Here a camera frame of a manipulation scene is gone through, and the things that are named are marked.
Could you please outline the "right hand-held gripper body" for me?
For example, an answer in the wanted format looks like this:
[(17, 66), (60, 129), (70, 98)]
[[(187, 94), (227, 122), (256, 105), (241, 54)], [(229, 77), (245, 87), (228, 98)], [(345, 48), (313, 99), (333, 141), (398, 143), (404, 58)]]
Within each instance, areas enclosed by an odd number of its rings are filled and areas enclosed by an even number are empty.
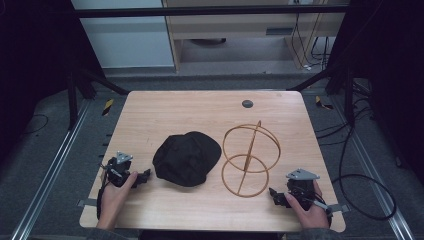
[(317, 174), (298, 168), (286, 175), (289, 193), (297, 199), (304, 210), (309, 210), (311, 205), (318, 201), (313, 182), (319, 179)]

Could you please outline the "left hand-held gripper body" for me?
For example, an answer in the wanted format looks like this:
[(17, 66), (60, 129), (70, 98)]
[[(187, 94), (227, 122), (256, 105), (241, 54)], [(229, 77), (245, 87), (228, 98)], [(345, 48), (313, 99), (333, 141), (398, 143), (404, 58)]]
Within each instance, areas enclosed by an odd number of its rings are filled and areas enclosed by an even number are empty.
[(118, 151), (115, 157), (108, 160), (103, 167), (106, 171), (106, 178), (116, 187), (121, 187), (130, 175), (129, 168), (131, 166), (133, 156)]

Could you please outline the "person's right hand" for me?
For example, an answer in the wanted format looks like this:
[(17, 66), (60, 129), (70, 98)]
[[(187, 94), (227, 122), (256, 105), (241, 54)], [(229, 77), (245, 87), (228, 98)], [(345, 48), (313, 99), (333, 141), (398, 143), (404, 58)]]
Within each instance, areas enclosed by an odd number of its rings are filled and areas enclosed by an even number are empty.
[(327, 214), (323, 208), (312, 205), (308, 210), (304, 210), (297, 199), (290, 193), (285, 193), (285, 198), (296, 214), (303, 229), (330, 228)]

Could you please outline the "person's left hand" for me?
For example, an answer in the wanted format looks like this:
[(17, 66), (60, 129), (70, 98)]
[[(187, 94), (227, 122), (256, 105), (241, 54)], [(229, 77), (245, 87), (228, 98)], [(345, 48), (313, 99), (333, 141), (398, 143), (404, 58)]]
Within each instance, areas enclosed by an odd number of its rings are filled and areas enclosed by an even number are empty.
[(117, 218), (130, 193), (132, 185), (137, 180), (138, 173), (132, 172), (121, 187), (108, 185), (105, 187), (101, 200), (101, 214), (96, 225), (97, 228), (112, 231)]

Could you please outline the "black cap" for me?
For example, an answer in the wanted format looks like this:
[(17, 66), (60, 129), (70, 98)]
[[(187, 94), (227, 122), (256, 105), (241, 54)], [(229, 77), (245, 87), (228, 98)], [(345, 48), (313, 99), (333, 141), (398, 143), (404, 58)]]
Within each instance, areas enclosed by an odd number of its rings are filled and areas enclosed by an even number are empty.
[(192, 131), (169, 136), (152, 163), (156, 176), (183, 187), (203, 184), (221, 158), (220, 145), (208, 135)]

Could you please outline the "yellow black hazard tape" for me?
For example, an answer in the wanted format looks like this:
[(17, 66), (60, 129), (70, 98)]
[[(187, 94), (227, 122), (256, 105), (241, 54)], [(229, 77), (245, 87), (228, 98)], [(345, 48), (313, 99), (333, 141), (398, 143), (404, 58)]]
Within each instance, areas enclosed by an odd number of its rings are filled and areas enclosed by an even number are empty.
[(333, 110), (334, 107), (331, 104), (324, 104), (319, 96), (315, 96), (315, 104), (317, 107), (324, 108), (327, 110)]
[(103, 111), (102, 111), (102, 116), (108, 115), (113, 103), (114, 103), (114, 99), (108, 99), (106, 101), (105, 106), (104, 106)]

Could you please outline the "white cabinet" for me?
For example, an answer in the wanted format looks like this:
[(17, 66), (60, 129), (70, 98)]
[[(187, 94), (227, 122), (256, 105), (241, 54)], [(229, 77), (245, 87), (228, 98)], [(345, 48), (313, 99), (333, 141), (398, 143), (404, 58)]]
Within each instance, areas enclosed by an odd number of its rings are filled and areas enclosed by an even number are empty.
[[(161, 8), (161, 0), (71, 0), (76, 10)], [(173, 67), (164, 17), (81, 18), (103, 69)]]

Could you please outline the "black curtain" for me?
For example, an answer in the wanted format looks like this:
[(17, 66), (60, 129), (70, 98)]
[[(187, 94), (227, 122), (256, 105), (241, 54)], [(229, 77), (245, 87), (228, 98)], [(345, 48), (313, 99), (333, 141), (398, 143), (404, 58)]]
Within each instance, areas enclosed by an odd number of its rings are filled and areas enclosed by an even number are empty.
[(424, 185), (424, 0), (350, 0), (330, 57), (347, 47), (354, 76), (401, 162)]
[(0, 0), (0, 165), (43, 98), (67, 88), (66, 69), (103, 70), (71, 0)]

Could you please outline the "light wooden desk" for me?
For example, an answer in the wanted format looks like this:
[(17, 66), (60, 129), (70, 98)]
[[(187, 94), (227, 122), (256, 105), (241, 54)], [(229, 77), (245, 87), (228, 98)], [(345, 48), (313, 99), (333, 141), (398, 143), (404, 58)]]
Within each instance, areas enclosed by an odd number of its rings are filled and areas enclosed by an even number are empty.
[[(252, 6), (252, 5), (336, 5), (350, 0), (161, 0), (168, 7)], [(293, 62), (301, 68), (312, 57), (318, 37), (335, 37), (341, 27), (342, 13), (248, 14), (167, 16), (165, 18), (173, 60), (180, 67), (183, 42), (192, 39), (244, 37), (283, 37)]]

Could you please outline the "aluminium floor rail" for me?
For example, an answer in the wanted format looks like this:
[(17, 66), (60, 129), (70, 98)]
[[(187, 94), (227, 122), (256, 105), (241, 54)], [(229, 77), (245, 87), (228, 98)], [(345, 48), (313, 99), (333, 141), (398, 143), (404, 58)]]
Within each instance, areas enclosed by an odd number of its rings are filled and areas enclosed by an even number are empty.
[(39, 188), (19, 224), (13, 231), (10, 240), (27, 240), (65, 163), (69, 152), (80, 132), (91, 105), (90, 100), (83, 100), (77, 112), (75, 124), (67, 131), (52, 163), (50, 164)]
[[(338, 113), (342, 125), (346, 126), (347, 129), (345, 132), (347, 136), (343, 143), (342, 153), (339, 160), (337, 181), (340, 186), (340, 190), (343, 195), (346, 194), (343, 187), (343, 180), (348, 178), (360, 178), (366, 180), (372, 189), (372, 192), (375, 198), (378, 201), (378, 206), (381, 209), (382, 216), (373, 216), (370, 213), (366, 213), (363, 209), (360, 209), (358, 206), (355, 206), (350, 202), (348, 197), (345, 197), (346, 201), (349, 203), (352, 209), (355, 209), (361, 215), (372, 219), (374, 221), (388, 222), (394, 235), (397, 240), (416, 240), (412, 230), (410, 229), (408, 223), (406, 222), (401, 210), (398, 207), (397, 201), (392, 194), (392, 192), (387, 188), (385, 182), (383, 181), (381, 175), (378, 173), (376, 167), (371, 161), (371, 158), (365, 149), (365, 146), (360, 139), (359, 135), (356, 133), (354, 127), (351, 127), (347, 120), (344, 117), (344, 111), (342, 107), (342, 101), (337, 97), (331, 97), (330, 100), (334, 104), (334, 108)], [(343, 160), (346, 152), (347, 145), (351, 143), (357, 159), (362, 168), (363, 173), (345, 173), (342, 172)]]

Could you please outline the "black frame strut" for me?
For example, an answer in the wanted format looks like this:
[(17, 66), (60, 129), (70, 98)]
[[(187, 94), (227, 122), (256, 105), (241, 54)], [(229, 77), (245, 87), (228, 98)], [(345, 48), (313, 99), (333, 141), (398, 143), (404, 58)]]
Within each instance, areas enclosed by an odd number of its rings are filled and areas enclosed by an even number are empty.
[(69, 130), (76, 126), (79, 119), (77, 109), (77, 90), (80, 91), (85, 99), (93, 99), (96, 96), (96, 91), (91, 84), (92, 81), (103, 85), (119, 95), (129, 94), (128, 90), (119, 87), (107, 80), (105, 77), (96, 75), (89, 70), (75, 69), (69, 71), (66, 77), (69, 106)]
[(353, 68), (349, 66), (331, 66), (315, 74), (306, 81), (288, 88), (288, 91), (303, 91), (308, 86), (313, 85), (321, 79), (330, 78), (325, 87), (327, 94), (332, 95), (344, 88), (344, 117), (347, 123), (355, 126), (355, 117), (353, 112)]

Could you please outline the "black horizontal frame bar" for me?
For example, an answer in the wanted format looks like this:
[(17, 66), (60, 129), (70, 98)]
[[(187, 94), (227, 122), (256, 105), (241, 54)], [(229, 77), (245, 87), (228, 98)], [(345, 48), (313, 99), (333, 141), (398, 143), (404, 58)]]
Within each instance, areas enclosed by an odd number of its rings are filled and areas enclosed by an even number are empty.
[(202, 15), (247, 15), (247, 14), (299, 14), (342, 13), (348, 4), (336, 5), (254, 5), (254, 6), (202, 6), (134, 9), (87, 9), (74, 10), (79, 18), (107, 17), (157, 17), (157, 16), (202, 16)]

